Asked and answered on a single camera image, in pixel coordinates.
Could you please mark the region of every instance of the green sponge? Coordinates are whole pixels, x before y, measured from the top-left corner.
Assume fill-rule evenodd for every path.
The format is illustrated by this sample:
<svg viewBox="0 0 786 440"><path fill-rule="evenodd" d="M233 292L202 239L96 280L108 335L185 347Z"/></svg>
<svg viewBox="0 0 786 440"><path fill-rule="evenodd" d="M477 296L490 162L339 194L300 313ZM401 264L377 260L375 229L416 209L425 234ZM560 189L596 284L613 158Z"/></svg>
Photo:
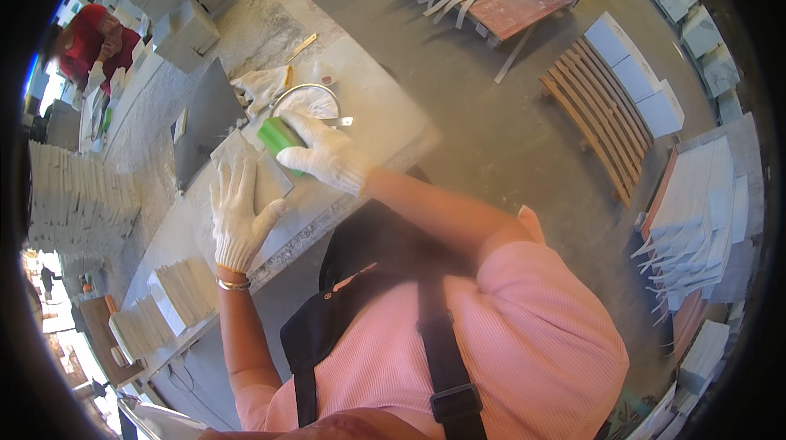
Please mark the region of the green sponge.
<svg viewBox="0 0 786 440"><path fill-rule="evenodd" d="M276 157L281 150L287 147L306 146L297 133L292 131L279 117L267 118L262 121L262 127L256 132L256 136L262 140L273 157ZM298 178L303 175L302 170L291 169L291 171Z"/></svg>

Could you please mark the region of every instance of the pink shirt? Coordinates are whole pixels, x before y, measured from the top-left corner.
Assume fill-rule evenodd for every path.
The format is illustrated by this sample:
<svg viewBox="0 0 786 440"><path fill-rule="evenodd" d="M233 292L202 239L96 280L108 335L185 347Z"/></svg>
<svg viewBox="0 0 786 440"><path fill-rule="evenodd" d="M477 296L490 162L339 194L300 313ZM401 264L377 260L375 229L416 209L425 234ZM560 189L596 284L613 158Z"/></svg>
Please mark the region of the pink shirt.
<svg viewBox="0 0 786 440"><path fill-rule="evenodd" d="M488 258L477 280L444 282L488 438L592 438L622 389L628 356L606 309L562 259L545 244L515 242ZM384 408L445 438L431 416L417 320L415 283L368 304L314 369L319 417ZM298 427L292 379L279 390L247 386L236 406L245 430Z"/></svg>

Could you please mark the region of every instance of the work table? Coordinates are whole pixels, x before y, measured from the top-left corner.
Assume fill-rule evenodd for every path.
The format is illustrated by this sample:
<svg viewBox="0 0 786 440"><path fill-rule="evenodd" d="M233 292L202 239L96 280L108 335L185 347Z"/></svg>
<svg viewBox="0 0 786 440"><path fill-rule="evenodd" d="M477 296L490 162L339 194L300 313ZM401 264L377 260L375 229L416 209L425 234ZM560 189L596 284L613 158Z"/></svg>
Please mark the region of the work table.
<svg viewBox="0 0 786 440"><path fill-rule="evenodd" d="M183 197L178 196L165 165L173 162L170 125L187 105L204 70L218 57L230 79L242 74L284 64L286 57L312 33L317 41L293 60L295 77L315 60L331 63L338 83L333 90L342 114L355 118L345 131L359 149L388 167L405 170L414 165L438 141L438 132L426 115L399 85L341 27L310 0L237 0L216 26L221 39L204 58L204 63L186 75L171 64L152 62L149 81L138 95L124 97L124 111L108 131L102 152L108 167L134 172L142 199L137 219L123 254L113 261L109 278L115 300L127 309L148 291L151 271L189 257L201 257L215 270L215 241L208 187L218 176L211 163L195 176ZM151 55L149 59L160 58ZM261 118L248 124L243 135L258 149L256 138ZM290 209L273 228L256 256L249 276L252 292L293 262L300 254L334 229L365 199L335 190L305 174L287 174L294 189L287 196ZM120 279L133 274L125 291ZM153 355L145 358L139 378L145 382L173 357L188 349L218 322L215 311L199 325L187 330Z"/></svg>

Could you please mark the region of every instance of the concrete floor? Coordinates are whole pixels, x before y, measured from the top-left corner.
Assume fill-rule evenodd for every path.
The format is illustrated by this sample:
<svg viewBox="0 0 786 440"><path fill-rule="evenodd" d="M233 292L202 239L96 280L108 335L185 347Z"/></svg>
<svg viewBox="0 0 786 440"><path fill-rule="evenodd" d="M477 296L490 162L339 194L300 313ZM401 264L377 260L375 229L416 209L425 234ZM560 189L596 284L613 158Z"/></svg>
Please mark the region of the concrete floor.
<svg viewBox="0 0 786 440"><path fill-rule="evenodd" d="M625 387L661 396L671 383L673 360L662 344L671 327L653 329L653 294L644 290L628 255L641 245L634 220L646 210L668 157L670 138L655 141L644 159L631 208L611 196L611 181L597 158L582 153L575 123L553 101L539 98L537 78L604 10L625 28L660 78L668 78L685 112L682 138L714 127L714 113L698 75L676 45L677 35L649 0L581 0L571 12L541 22L498 86L493 78L517 39L496 51L465 25L434 25L415 0L314 0L431 115L442 144L420 165L434 184L463 192L511 214L522 204L542 223L547 243L604 303L630 357ZM289 370L278 331L317 290L327 238L255 296L273 359ZM153 378L161 396L185 414L216 428L239 427L219 329L214 327L185 356L184 364Z"/></svg>

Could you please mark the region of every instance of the woman in red shirt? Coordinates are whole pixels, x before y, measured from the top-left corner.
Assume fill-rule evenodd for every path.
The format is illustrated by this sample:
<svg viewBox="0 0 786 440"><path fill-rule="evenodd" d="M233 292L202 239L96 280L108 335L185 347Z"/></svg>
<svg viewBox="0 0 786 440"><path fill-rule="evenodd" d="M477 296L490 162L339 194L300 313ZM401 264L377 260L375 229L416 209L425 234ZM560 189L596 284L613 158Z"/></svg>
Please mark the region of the woman in red shirt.
<svg viewBox="0 0 786 440"><path fill-rule="evenodd" d="M131 66L131 52L139 39L106 7L91 3L65 28L52 24L44 39L44 61L56 58L61 72L85 95L98 86L110 95L109 80L117 68Z"/></svg>

